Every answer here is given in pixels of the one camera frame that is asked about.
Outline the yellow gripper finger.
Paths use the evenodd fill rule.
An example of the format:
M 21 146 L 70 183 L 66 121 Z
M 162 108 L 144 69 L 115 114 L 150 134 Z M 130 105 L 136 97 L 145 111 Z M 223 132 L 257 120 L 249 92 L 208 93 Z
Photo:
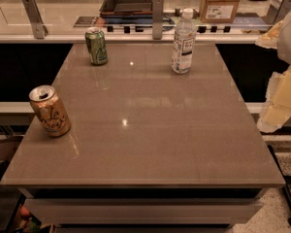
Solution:
M 265 49 L 276 49 L 282 20 L 255 41 L 255 45 Z
M 273 72 L 268 83 L 266 101 L 262 106 L 257 127 L 273 133 L 291 117 L 291 65 L 283 73 Z

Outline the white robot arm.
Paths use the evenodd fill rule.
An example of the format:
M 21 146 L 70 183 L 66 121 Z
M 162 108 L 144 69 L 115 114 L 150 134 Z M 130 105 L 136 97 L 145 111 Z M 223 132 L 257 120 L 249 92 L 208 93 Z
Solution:
M 288 64 L 288 69 L 282 74 L 272 73 L 267 86 L 266 102 L 257 121 L 261 132 L 273 133 L 291 117 L 291 11 L 258 38 L 255 45 L 277 50 L 278 58 Z

